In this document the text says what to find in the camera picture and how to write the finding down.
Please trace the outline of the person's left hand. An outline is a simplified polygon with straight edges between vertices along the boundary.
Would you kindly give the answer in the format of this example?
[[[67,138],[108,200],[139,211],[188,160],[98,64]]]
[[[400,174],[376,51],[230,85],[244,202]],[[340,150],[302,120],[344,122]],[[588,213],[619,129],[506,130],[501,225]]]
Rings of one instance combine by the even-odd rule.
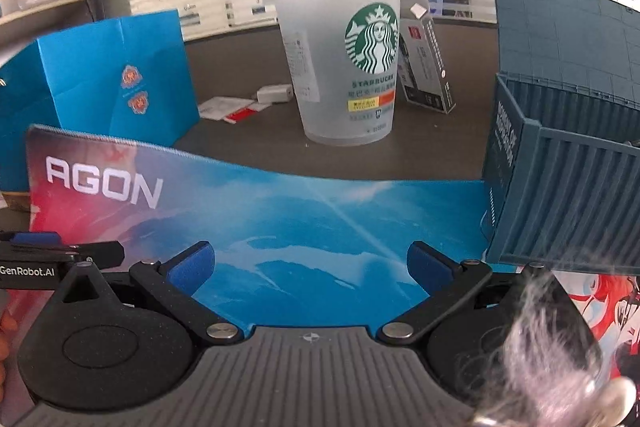
[[[6,384],[6,360],[11,351],[11,335],[18,329],[17,321],[13,315],[4,310],[1,314],[0,324],[0,401],[4,398],[4,385]]]

